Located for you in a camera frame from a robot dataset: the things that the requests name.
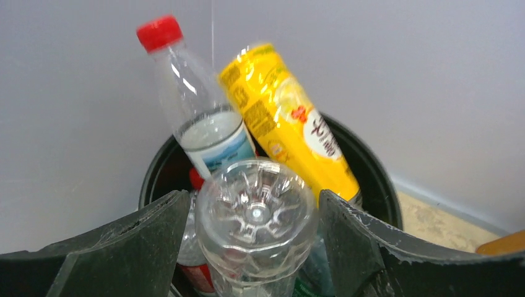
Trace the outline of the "dark green label bottle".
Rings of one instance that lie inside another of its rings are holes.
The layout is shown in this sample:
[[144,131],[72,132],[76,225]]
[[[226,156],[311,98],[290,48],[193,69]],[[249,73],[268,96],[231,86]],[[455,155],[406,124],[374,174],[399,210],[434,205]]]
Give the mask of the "dark green label bottle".
[[298,272],[292,296],[335,296],[326,247],[320,236]]

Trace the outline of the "blue label plastic bottle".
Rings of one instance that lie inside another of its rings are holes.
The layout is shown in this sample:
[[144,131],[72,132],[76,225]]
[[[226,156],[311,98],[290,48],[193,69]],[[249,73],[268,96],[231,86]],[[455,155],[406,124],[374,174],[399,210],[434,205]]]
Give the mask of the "blue label plastic bottle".
[[199,295],[217,296],[211,280],[207,260],[199,246],[195,229],[194,209],[196,197],[204,183],[204,179],[195,168],[191,168],[189,171],[189,180],[193,190],[189,193],[189,212],[178,253],[177,264],[181,267],[190,284]]

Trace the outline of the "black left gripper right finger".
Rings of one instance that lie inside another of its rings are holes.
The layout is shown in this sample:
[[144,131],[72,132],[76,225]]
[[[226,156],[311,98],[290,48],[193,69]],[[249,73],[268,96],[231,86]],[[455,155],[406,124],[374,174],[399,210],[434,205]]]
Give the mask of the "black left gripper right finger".
[[524,253],[484,256],[439,246],[389,225],[323,190],[337,296],[523,296]]

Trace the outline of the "yellow lemon drink bottle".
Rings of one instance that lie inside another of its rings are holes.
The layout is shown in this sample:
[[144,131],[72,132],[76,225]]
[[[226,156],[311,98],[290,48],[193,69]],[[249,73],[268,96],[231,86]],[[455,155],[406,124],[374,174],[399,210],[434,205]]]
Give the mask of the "yellow lemon drink bottle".
[[266,155],[287,165],[315,196],[329,189],[362,206],[362,193],[327,121],[271,43],[241,49],[220,83]]

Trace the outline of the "clear bottle white cap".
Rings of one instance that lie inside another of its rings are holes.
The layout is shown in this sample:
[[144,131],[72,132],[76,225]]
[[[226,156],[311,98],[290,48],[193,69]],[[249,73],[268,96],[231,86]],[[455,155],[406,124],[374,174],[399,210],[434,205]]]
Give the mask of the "clear bottle white cap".
[[317,234],[318,201],[286,165],[249,158],[204,181],[195,220],[219,296],[292,296]]

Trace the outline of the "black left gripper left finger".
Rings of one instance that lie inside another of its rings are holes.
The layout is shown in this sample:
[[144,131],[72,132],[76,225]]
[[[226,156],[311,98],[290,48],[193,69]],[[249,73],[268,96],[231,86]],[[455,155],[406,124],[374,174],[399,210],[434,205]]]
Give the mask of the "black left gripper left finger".
[[1,255],[2,296],[170,296],[189,193],[38,251]]

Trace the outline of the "red cap bottle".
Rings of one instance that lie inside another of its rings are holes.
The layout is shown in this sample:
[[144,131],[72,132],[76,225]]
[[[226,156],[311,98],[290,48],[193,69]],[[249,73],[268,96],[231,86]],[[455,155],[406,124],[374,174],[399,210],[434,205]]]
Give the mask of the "red cap bottle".
[[159,99],[173,136],[204,179],[256,149],[213,68],[185,43],[173,15],[151,20],[136,35],[155,63]]

